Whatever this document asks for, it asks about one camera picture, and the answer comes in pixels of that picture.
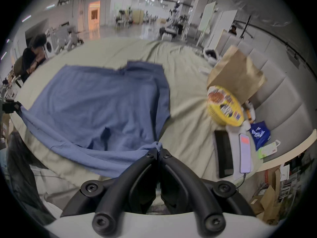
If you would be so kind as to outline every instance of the ceiling light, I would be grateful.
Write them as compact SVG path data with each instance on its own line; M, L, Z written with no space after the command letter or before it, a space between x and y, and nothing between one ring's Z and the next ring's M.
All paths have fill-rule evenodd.
M26 21L30 17L31 17L31 15L28 15L25 19L22 20L22 22Z
M1 57L1 60L4 58L5 55L6 55L6 53L3 54L3 56Z
M51 4L51 5L47 6L46 9L52 8L54 6L55 6L54 4Z

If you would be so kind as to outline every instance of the blue plastic bag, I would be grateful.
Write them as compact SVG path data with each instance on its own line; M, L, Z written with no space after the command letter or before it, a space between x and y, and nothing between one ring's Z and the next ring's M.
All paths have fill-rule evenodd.
M271 138L271 133L266 127L265 121L251 124L251 129L249 131L256 145L256 150L264 146L265 143Z

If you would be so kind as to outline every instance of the man in black shirt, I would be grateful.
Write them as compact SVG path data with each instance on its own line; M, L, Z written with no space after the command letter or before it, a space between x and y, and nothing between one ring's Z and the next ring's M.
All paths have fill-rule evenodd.
M232 25L228 32L232 33L232 34L234 34L236 36L237 35L236 30L237 30L237 27L235 25Z
M23 83L35 69L45 61L43 46L46 43L46 35L39 34L30 42L30 47L23 51L22 55L22 73Z

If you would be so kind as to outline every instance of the black hair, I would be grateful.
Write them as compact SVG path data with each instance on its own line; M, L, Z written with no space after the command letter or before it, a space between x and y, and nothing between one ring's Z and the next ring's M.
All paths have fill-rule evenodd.
M38 47L44 46L46 43L46 35L45 34L38 34L30 41L31 47L36 49Z

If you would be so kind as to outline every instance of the paper bag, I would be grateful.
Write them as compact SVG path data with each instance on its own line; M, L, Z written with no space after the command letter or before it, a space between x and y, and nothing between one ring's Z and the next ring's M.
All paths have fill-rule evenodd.
M230 46L208 76L207 89L213 85L226 88L243 104L266 82L251 58L237 47Z

